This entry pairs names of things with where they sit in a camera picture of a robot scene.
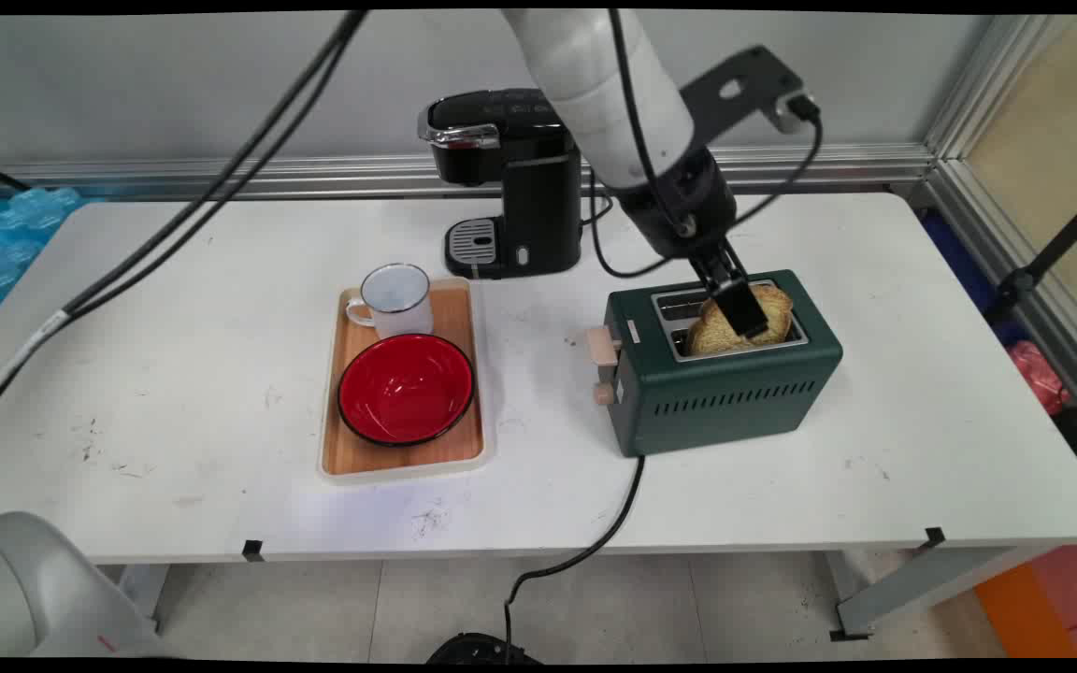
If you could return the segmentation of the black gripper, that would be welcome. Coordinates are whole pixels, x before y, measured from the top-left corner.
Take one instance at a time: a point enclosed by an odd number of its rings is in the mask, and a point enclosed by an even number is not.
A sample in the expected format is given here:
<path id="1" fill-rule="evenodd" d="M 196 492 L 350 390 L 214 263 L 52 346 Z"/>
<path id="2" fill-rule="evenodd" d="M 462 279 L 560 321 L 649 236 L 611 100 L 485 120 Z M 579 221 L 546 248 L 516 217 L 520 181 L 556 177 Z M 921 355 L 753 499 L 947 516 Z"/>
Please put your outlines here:
<path id="1" fill-rule="evenodd" d="M 655 204 L 646 184 L 611 188 L 655 254 L 663 260 L 688 260 L 707 297 L 721 309 L 737 336 L 755 339 L 767 331 L 767 316 L 749 285 L 749 274 L 722 239 L 735 224 L 735 194 L 725 182 L 712 150 L 693 150 L 665 174 L 655 187 L 671 214 Z"/>

